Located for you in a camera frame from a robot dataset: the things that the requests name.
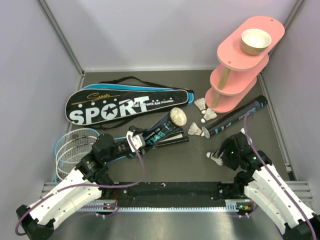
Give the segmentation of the black shuttlecock tube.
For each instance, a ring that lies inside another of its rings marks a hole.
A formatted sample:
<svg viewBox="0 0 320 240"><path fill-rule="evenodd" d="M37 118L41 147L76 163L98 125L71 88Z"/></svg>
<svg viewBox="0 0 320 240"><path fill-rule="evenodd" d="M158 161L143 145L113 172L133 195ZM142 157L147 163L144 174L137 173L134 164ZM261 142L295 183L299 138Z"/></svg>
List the black shuttlecock tube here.
<svg viewBox="0 0 320 240"><path fill-rule="evenodd" d="M145 141L145 146L142 148L149 149L153 147L160 140L164 140L173 134L178 128L182 128L186 123L187 115L185 112L179 107L172 108L153 126L147 128L146 132L141 134Z"/></svg>
<svg viewBox="0 0 320 240"><path fill-rule="evenodd" d="M264 95L255 97L250 102L232 110L231 112L223 115L222 117L207 123L201 128L201 137L209 139L213 135L216 135L226 128L230 127L234 123L242 120L246 113L250 114L262 109L268 104L268 100Z"/></svg>

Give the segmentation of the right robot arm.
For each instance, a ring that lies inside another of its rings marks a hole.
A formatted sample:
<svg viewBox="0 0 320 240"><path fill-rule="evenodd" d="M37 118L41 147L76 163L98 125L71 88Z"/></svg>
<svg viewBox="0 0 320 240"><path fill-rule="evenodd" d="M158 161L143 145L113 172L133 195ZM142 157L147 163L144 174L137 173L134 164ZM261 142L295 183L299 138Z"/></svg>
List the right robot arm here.
<svg viewBox="0 0 320 240"><path fill-rule="evenodd" d="M282 179L270 158L242 132L226 138L209 154L218 165L241 169L233 182L239 198L249 198L273 221L284 240L318 240L320 216Z"/></svg>

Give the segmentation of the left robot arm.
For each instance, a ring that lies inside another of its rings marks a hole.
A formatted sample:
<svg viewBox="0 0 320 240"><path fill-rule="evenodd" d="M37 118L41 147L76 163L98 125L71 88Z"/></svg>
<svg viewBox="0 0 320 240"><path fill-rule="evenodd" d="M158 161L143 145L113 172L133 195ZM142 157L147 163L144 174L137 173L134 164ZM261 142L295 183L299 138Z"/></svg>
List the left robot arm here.
<svg viewBox="0 0 320 240"><path fill-rule="evenodd" d="M88 203L109 198L117 187L109 178L108 163L123 156L151 147L151 129L131 127L122 140L111 134L101 134L70 173L43 198L17 210L17 228L30 240L47 240L71 215Z"/></svg>

